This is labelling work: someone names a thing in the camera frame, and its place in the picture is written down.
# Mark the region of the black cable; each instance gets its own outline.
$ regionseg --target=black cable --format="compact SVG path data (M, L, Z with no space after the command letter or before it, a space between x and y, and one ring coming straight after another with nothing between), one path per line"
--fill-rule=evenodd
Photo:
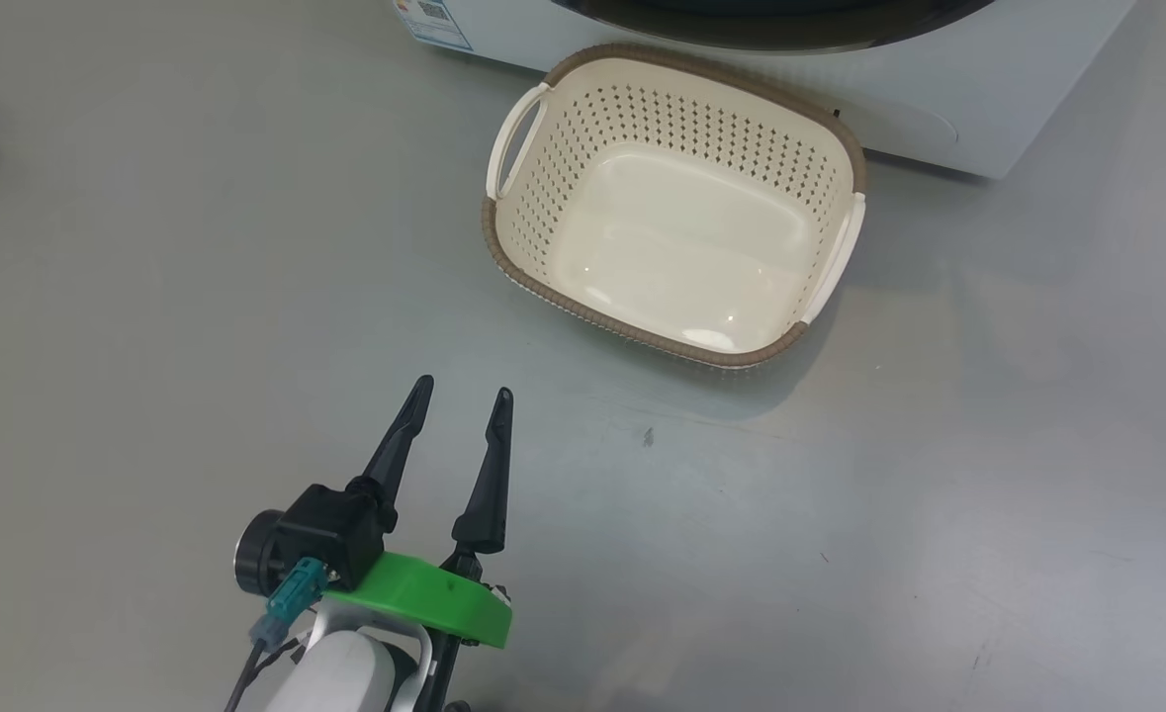
M258 658L262 656L265 650L265 641L260 640L253 644L253 650L248 654L248 660L244 662L244 670L239 671L236 689L231 690L231 699L226 700L226 707L223 709L223 712L236 712L236 707L239 707L239 698L244 697L244 690L248 689L248 683L253 682L253 671L258 668Z
M298 640L296 640L294 637L294 639L289 640L287 643L279 646L279 650L276 650L275 653L271 653L269 655L267 655L267 657L265 660L262 660L262 662L260 663L260 665L258 665L257 668L253 668L253 675L248 677L248 684L252 684L253 681L257 681L258 676L262 675L262 670L265 670L266 668L269 668L272 663L274 663L280 657L283 657L285 653L288 653L289 650L293 650L298 644L302 644L302 641L298 641Z

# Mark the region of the white washing machine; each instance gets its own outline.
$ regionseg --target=white washing machine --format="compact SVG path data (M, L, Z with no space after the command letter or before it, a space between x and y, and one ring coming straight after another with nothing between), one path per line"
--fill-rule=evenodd
M726 61L868 148L1003 177L1135 0L394 0L423 42L546 71L595 44Z

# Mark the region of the plastic basket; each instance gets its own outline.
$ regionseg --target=plastic basket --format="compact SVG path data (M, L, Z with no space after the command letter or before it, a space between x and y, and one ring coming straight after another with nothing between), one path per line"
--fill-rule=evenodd
M700 59L602 45L507 114L483 225L539 297L744 369L789 348L837 287L863 185L858 141L822 108Z

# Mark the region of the basket handle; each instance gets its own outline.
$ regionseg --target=basket handle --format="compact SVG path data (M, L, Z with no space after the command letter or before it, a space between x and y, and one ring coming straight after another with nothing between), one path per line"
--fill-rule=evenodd
M824 304L828 303L828 297L837 288L838 280L842 279L842 272L845 272L845 263L850 261L850 253L855 251L855 242L859 238L859 228L863 228L863 193L856 192L855 205L850 209L850 216L843 226L842 239L837 240L837 248L833 252L830 262L824 269L821 284L816 288L816 294L812 297L807 310L803 311L803 323L809 324L812 319L819 316Z
M517 133L520 127L520 122L525 120L525 114L529 113L529 110L534 105L541 103L542 96L547 94L552 90L552 85L547 82L541 82L538 86L531 87L520 100L517 101L512 111L507 113L505 122L499 127L499 135L496 136L496 146L491 149L491 164L486 167L486 197L491 199L500 199L507 195L507 186L512 184L513 177L517 176L517 171L520 170L520 162L525 158L525 153L529 149L531 142L534 140L534 132L538 131L538 125L543 120L543 110L540 108L538 117L534 117L533 126L529 127L525 139L520 141L520 150L517 154L515 161L513 161L512 169L507 171L507 177L503 181L500 185L499 172L503 170L503 165L507 158L507 144L512 143L512 136Z

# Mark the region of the floor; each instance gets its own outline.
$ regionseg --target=floor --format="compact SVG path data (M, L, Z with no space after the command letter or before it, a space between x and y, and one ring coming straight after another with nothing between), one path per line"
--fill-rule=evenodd
M421 373L424 558L517 396L475 707L1166 709L1166 3L1007 179L876 157L840 297L745 379L493 267L535 80L380 1L0 0L0 711L220 709L240 530Z

